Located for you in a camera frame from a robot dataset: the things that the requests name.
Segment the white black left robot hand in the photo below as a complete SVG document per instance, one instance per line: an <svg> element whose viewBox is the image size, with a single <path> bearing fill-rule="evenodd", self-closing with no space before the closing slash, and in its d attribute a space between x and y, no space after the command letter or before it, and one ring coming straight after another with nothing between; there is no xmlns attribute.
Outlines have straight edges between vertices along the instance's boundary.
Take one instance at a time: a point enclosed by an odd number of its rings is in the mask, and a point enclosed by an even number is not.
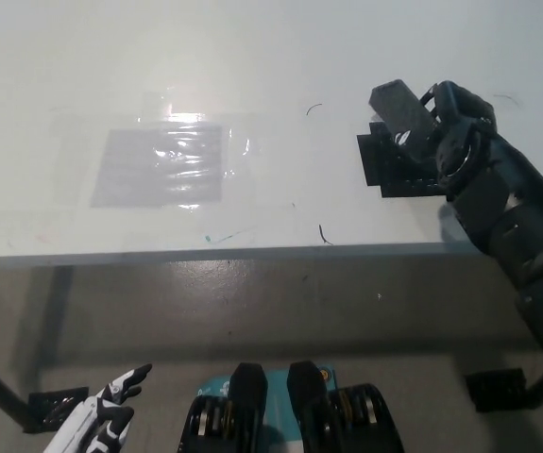
<svg viewBox="0 0 543 453"><path fill-rule="evenodd" d="M142 391L151 370L151 363L134 368L79 402L43 452L120 452L134 416L124 403Z"/></svg>

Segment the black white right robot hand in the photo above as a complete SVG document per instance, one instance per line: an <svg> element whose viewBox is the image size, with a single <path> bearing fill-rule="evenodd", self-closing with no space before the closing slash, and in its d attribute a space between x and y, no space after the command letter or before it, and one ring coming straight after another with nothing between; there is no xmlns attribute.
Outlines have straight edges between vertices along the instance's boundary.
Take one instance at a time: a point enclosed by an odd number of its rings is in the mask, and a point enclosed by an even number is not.
<svg viewBox="0 0 543 453"><path fill-rule="evenodd" d="M401 155L453 200L487 161L497 131L495 111L479 95L453 81L432 85L406 105L393 133Z"/></svg>

